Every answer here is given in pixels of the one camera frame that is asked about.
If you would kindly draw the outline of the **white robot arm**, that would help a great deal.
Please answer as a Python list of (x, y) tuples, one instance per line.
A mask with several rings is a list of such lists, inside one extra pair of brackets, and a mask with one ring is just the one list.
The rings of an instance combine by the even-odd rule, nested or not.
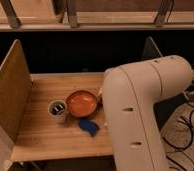
[(176, 55), (105, 72), (102, 101), (117, 171), (169, 171), (154, 104), (182, 93), (192, 77), (191, 65)]

